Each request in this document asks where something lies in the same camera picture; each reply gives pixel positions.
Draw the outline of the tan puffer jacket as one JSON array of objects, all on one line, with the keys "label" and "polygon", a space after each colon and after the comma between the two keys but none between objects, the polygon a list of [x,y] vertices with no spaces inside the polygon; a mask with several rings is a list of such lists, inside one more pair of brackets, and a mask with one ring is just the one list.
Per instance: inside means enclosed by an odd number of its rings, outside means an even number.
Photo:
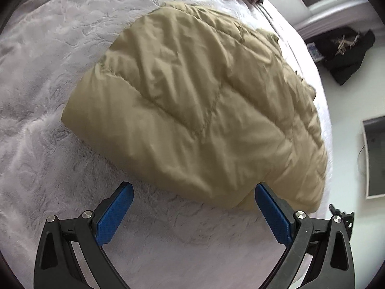
[{"label": "tan puffer jacket", "polygon": [[121,31],[61,119],[116,166],[183,198],[248,210],[264,182],[314,212],[327,169],[315,98],[275,34],[167,3]]}]

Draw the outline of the white framed monitor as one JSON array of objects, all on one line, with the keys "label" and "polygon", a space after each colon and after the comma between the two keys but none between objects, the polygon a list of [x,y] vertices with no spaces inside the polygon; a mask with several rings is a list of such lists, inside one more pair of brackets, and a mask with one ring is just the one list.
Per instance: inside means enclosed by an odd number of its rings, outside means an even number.
[{"label": "white framed monitor", "polygon": [[362,121],[366,152],[366,199],[384,197],[385,139],[384,116]]}]

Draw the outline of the white radiator under window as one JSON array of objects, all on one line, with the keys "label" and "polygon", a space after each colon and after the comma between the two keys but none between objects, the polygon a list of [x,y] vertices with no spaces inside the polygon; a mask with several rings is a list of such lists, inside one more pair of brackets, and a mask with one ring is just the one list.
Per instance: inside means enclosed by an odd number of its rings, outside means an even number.
[{"label": "white radiator under window", "polygon": [[322,0],[310,6],[309,10],[311,15],[294,25],[304,40],[338,27],[366,31],[383,26],[368,0]]}]

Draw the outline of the lavender embossed bedspread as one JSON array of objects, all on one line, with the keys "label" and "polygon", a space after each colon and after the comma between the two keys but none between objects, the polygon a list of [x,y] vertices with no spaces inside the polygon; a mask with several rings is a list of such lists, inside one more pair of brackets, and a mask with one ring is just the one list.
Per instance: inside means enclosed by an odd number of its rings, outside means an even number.
[{"label": "lavender embossed bedspread", "polygon": [[74,218],[129,181],[135,198],[105,251],[131,288],[258,288],[283,252],[258,209],[226,211],[141,182],[61,122],[71,91],[130,22],[167,1],[205,5],[279,35],[287,63],[324,88],[306,45],[268,1],[24,0],[1,33],[1,252],[26,288],[49,215]]}]

